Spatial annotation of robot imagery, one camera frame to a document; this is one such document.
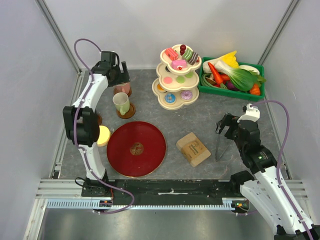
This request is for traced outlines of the metal serving tongs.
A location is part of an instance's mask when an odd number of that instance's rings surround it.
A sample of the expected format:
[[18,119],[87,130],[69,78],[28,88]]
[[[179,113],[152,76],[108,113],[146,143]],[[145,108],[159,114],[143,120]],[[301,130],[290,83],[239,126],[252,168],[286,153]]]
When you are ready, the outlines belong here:
[[223,146],[221,145],[221,134],[217,135],[217,142],[216,142],[216,147],[215,147],[215,160],[218,162],[223,155],[225,154],[225,152],[228,150],[231,142],[229,142],[227,145],[224,146],[224,148],[222,148]]

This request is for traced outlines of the pink mug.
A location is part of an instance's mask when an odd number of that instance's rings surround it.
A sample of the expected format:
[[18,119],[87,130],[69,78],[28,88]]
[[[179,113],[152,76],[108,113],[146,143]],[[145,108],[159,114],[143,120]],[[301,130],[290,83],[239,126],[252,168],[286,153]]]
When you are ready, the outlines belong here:
[[129,88],[131,88],[131,84],[129,82],[118,84],[114,87],[113,94],[115,95],[117,93],[125,93],[125,90]]

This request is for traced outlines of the light green mug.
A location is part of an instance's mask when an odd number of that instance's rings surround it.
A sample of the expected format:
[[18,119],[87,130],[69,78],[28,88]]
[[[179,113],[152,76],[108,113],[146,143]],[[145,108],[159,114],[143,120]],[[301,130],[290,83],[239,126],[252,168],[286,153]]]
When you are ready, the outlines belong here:
[[112,101],[116,107],[116,110],[120,113],[121,116],[124,116],[130,110],[130,101],[126,93],[116,93],[113,96]]

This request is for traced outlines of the purple sprinkled donut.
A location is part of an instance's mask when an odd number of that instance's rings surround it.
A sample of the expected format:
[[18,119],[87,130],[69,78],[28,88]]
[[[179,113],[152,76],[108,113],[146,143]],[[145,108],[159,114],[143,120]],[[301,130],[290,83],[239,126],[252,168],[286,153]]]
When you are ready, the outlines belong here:
[[189,102],[193,98],[193,93],[190,90],[183,90],[180,92],[180,98],[185,102]]

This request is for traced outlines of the orange glazed donut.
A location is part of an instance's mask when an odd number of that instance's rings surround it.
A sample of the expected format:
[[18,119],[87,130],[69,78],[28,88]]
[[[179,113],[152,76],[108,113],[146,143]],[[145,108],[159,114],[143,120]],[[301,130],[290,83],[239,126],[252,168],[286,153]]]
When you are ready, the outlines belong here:
[[167,92],[164,88],[161,87],[161,85],[159,83],[157,84],[156,88],[160,93],[166,93]]

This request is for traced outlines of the green sandwich cookie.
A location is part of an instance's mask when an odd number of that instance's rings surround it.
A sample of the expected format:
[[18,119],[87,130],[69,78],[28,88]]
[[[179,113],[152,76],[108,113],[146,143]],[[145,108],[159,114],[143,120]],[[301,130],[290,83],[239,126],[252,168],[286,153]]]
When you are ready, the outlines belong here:
[[192,78],[193,77],[193,72],[189,72],[185,75],[186,78]]
[[183,76],[177,76],[176,77],[176,82],[179,84],[183,84],[185,82],[185,78]]

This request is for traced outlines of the pink sandwich cookie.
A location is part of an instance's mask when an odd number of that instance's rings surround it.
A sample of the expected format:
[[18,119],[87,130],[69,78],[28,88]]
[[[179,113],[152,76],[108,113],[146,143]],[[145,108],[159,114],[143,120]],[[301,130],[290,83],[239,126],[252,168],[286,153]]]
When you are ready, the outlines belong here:
[[163,82],[165,83],[165,84],[167,84],[167,85],[169,85],[169,84],[171,84],[172,82],[173,82],[173,79],[171,78],[171,77],[165,77],[164,79],[163,79]]

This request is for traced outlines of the blue white orange donut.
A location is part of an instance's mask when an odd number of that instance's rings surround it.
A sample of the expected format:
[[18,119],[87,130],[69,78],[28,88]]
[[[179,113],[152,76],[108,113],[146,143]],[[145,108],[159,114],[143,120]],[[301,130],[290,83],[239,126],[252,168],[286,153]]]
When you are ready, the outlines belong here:
[[176,96],[173,93],[167,93],[164,96],[164,101],[167,105],[172,105],[176,102]]

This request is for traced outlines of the red layered cake slice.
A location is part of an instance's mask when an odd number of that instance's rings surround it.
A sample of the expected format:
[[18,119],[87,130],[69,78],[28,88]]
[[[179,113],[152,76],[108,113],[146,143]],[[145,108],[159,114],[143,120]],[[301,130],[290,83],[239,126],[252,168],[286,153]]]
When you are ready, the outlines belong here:
[[176,61],[179,58],[177,51],[171,47],[167,48],[164,53],[171,61]]

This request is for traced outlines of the pink layered cake slice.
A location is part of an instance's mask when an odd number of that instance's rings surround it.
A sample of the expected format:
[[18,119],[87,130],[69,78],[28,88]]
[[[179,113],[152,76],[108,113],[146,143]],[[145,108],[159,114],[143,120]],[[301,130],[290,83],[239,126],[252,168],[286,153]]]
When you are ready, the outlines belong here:
[[187,67],[187,61],[184,59],[177,59],[171,62],[171,67],[174,70],[181,71]]

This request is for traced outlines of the brown layered cake slice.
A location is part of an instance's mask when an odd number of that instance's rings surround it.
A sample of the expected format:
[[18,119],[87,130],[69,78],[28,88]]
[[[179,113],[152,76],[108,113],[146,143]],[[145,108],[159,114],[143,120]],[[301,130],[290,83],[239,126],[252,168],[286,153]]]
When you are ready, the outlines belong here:
[[190,65],[195,65],[199,62],[199,54],[196,52],[193,52],[191,57],[187,61]]

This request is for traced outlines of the green layered cake slice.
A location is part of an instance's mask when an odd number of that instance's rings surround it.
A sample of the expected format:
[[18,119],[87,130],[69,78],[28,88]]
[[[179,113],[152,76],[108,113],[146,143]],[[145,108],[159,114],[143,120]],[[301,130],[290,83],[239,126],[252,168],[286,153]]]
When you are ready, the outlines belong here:
[[182,58],[186,61],[189,61],[192,55],[193,55],[193,51],[187,47],[184,51],[184,54],[182,55]]

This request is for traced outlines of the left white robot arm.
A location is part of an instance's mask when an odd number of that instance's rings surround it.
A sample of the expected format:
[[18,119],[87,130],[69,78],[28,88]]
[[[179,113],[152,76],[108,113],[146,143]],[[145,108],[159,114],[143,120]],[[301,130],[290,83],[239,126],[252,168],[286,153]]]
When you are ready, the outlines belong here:
[[100,61],[89,71],[88,82],[78,99],[62,110],[66,136],[79,150],[86,177],[82,197],[106,197],[110,192],[108,174],[102,164],[98,138],[100,127],[96,106],[108,87],[130,82],[126,62],[114,51],[102,51]]

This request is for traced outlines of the brown wooden coaster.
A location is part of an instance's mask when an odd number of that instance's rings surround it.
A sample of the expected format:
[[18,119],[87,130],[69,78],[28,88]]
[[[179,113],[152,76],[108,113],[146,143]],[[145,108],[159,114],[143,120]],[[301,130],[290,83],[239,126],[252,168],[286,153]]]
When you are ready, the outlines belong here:
[[133,103],[129,104],[129,111],[125,113],[124,115],[121,115],[121,113],[117,110],[116,114],[118,115],[119,118],[121,119],[129,119],[133,117],[136,113],[136,107]]
[[132,88],[126,89],[126,90],[125,90],[125,93],[128,95],[128,97],[130,97],[131,94],[132,94]]
[[103,122],[103,119],[99,114],[97,115],[97,119],[98,119],[98,125],[101,125]]

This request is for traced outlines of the brown wooden coaster near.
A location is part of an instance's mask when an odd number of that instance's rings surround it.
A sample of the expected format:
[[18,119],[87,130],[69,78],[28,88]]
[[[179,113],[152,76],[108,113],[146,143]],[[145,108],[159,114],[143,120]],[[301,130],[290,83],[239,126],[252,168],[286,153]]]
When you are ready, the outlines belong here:
[[121,113],[117,110],[116,114],[118,115],[119,118],[121,119],[129,119],[133,117],[136,113],[136,107],[133,103],[129,104],[129,111],[125,113],[124,115],[121,115]]

